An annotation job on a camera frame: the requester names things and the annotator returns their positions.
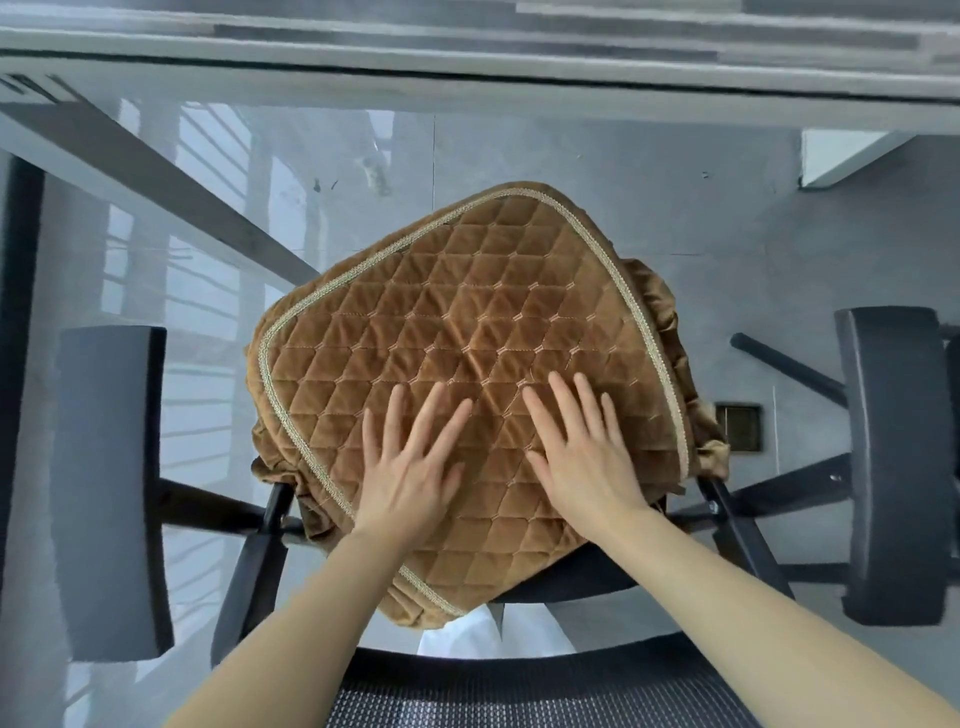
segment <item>mesh chair backrest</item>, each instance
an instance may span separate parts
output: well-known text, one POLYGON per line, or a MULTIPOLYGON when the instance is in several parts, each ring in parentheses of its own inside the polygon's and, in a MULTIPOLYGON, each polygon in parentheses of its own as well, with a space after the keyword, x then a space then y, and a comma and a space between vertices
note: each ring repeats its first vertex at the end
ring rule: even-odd
POLYGON ((447 660, 358 649, 330 728, 758 726, 682 633, 534 660, 447 660))

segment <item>gray floor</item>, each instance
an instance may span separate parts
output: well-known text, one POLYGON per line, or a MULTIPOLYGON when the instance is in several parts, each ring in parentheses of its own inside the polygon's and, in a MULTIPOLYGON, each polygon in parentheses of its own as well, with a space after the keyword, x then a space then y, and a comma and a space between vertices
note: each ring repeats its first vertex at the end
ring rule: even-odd
MULTIPOLYGON (((846 415, 733 352, 744 330, 839 376, 831 312, 929 305, 960 322, 960 139, 917 139, 821 193, 796 191, 798 134, 628 122, 388 111, 104 103, 129 129, 320 269, 432 209, 510 180, 549 182, 585 208, 621 255, 674 290, 702 393, 758 402, 768 449, 734 459, 732 486, 842 452, 846 415)), ((25 422, 0 614, 0 724, 158 725, 206 673, 212 620, 238 544, 165 534, 178 646, 148 664, 71 664, 56 583, 46 463, 57 332, 95 323, 171 330, 161 459, 166 477, 262 501, 249 474, 253 414, 241 351, 280 292, 73 187, 50 181, 25 422)), ((695 500, 690 495, 687 500, 695 500)), ((786 562, 846 557, 850 509, 766 522, 786 562)), ((288 595, 322 559, 292 552, 288 595)), ((803 603, 960 705, 960 602, 939 627, 877 630, 840 613, 839 591, 803 603)), ((669 631, 641 590, 554 605, 579 649, 669 631)), ((364 644, 409 651, 418 634, 377 618, 364 644)))

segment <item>right hand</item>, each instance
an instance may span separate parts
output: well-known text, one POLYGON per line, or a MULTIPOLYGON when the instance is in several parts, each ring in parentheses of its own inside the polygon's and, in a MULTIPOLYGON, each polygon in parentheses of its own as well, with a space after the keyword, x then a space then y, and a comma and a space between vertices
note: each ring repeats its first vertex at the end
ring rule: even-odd
POLYGON ((544 457, 527 450, 527 459, 553 507, 581 536, 602 546, 624 516, 653 509, 640 492, 610 395, 600 398, 601 414, 585 375, 573 377, 579 404, 559 374, 551 372, 548 381, 560 407, 566 440, 540 397, 527 387, 523 401, 546 452, 544 457))

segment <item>quilted fabric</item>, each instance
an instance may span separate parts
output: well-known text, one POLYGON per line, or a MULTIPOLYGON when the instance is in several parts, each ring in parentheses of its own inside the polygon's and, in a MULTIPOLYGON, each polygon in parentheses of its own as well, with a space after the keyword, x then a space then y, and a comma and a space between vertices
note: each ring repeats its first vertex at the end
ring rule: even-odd
POLYGON ((473 399, 451 456, 467 464, 463 488, 380 607, 400 624, 441 626, 583 542, 523 456, 540 442, 520 388, 555 407, 551 370, 584 372, 611 394, 648 499, 680 492, 689 475, 726 476, 728 449, 697 398, 669 290, 617 258, 567 198, 530 182, 442 209, 267 311, 248 353, 253 470, 295 484, 309 535, 330 547, 352 528, 364 408, 382 428, 392 387, 405 383, 408 429, 444 381, 439 429, 473 399))

